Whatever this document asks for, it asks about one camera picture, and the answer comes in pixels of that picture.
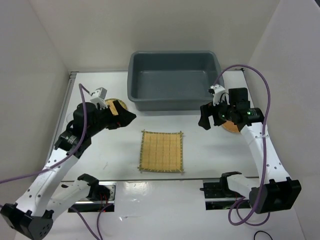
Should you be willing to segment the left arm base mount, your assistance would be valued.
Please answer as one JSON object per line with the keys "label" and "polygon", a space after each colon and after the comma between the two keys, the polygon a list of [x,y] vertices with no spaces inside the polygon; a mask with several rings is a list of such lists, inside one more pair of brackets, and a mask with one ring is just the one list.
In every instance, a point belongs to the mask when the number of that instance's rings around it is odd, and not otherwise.
{"label": "left arm base mount", "polygon": [[102,190],[93,198],[83,198],[77,201],[67,212],[75,213],[98,213],[114,212],[115,210],[115,197],[116,197],[116,183],[102,181],[100,182]]}

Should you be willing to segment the round orange woven basket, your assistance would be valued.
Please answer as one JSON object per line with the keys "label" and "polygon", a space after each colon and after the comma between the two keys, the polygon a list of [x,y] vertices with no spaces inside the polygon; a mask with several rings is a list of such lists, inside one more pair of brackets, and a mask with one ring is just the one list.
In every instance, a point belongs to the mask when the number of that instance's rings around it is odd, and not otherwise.
{"label": "round orange woven basket", "polygon": [[222,127],[230,133],[236,133],[236,134],[240,133],[238,127],[231,121],[226,121],[225,123],[222,124]]}

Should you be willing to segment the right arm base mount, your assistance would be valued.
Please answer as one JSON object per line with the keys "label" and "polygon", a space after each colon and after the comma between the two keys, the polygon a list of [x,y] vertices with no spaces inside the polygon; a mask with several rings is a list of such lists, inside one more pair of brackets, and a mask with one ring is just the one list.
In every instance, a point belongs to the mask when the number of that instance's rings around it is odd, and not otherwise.
{"label": "right arm base mount", "polygon": [[199,189],[203,192],[205,209],[229,210],[230,207],[243,196],[239,193],[224,193],[219,179],[205,179],[203,186]]}

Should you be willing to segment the square woven bamboo mat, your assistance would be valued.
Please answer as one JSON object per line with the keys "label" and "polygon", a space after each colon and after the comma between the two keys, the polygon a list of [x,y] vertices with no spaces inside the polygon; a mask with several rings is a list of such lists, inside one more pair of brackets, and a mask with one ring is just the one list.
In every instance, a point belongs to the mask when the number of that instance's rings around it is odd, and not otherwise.
{"label": "square woven bamboo mat", "polygon": [[183,135],[179,132],[142,131],[140,172],[183,173]]}

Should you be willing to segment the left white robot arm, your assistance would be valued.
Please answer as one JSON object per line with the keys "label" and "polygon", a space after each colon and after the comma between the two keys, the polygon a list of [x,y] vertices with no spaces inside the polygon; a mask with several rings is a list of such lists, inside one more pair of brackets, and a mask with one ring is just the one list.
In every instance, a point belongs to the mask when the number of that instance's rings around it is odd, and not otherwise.
{"label": "left white robot arm", "polygon": [[99,103],[79,104],[73,119],[60,134],[54,150],[27,191],[15,201],[6,203],[0,210],[7,224],[31,240],[42,240],[51,230],[54,221],[77,201],[106,201],[110,190],[99,180],[83,173],[71,185],[64,186],[59,194],[61,181],[91,145],[92,137],[104,129],[115,130],[128,126],[137,116],[123,108],[118,100],[110,108]]}

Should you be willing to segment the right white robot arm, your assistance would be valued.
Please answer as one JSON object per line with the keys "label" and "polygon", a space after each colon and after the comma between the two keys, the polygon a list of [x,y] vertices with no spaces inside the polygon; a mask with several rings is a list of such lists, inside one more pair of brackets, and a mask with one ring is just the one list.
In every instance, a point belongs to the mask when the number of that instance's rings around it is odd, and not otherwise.
{"label": "right white robot arm", "polygon": [[214,126],[233,123],[251,151],[260,181],[257,183],[238,171],[226,172],[219,179],[220,193],[225,197],[234,192],[240,194],[249,200],[257,214],[291,209],[302,186],[283,167],[263,125],[265,116],[259,108],[251,106],[248,90],[244,87],[225,90],[216,84],[208,91],[213,100],[200,107],[198,125],[209,130],[210,117]]}

